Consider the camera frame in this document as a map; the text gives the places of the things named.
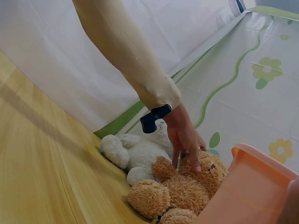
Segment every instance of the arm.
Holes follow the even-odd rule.
[[[176,108],[181,93],[163,72],[121,0],[73,0],[87,36],[137,92],[148,109]]]

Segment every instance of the yellow floor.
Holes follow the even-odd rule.
[[[0,223],[142,224],[100,140],[0,51]]]

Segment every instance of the white teddy bear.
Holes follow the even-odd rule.
[[[156,180],[151,164],[162,156],[171,160],[172,144],[163,120],[156,122],[157,130],[152,134],[107,135],[101,141],[101,151],[114,165],[128,171],[127,181],[133,186],[141,180]]]

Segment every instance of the stuffed animal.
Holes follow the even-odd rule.
[[[167,135],[167,125],[163,120],[156,122],[157,130],[148,135],[121,134],[108,135],[101,141],[101,151],[114,165],[128,172],[127,181],[133,186],[141,180],[156,180],[151,164],[157,157],[171,161],[172,144]]]
[[[176,170],[163,157],[152,165],[154,176],[162,181],[144,180],[128,193],[128,202],[148,219],[162,216],[160,224],[190,224],[205,208],[228,175],[220,158],[200,152],[201,172],[195,173],[187,155]]]

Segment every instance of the orange plastic bin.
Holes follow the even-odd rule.
[[[246,144],[232,154],[229,175],[194,224],[275,224],[298,174]]]

